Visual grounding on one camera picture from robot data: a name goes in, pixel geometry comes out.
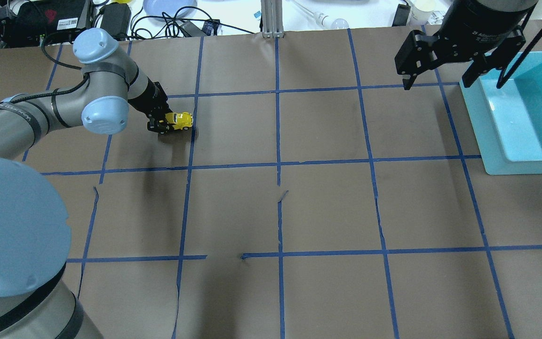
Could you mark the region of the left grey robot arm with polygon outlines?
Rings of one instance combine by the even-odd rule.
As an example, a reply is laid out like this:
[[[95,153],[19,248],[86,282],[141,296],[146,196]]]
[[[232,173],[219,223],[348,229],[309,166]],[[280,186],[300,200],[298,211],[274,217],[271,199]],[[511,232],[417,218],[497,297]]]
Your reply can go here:
[[[79,84],[0,101],[0,339],[103,337],[63,281],[72,242],[66,204],[17,157],[60,129],[120,133],[130,108],[145,114],[149,131],[181,127],[161,85],[108,32],[84,30],[72,47]]]

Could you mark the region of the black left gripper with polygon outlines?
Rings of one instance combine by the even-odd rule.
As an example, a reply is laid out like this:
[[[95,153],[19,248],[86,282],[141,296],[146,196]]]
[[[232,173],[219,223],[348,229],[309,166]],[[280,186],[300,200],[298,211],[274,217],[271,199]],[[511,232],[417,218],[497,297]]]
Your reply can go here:
[[[173,125],[166,122],[166,114],[174,113],[167,102],[167,94],[161,84],[156,81],[148,82],[144,92],[130,99],[130,106],[144,113],[148,118],[148,130],[155,133],[168,133],[173,131]]]

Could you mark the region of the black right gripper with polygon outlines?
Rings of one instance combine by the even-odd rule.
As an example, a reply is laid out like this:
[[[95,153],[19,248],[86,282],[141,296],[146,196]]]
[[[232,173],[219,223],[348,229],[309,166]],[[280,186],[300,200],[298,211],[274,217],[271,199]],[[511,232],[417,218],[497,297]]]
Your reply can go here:
[[[462,76],[465,88],[508,66],[526,44],[524,25],[535,7],[535,0],[454,0],[436,32],[412,30],[395,55],[404,90],[444,64],[471,62]]]

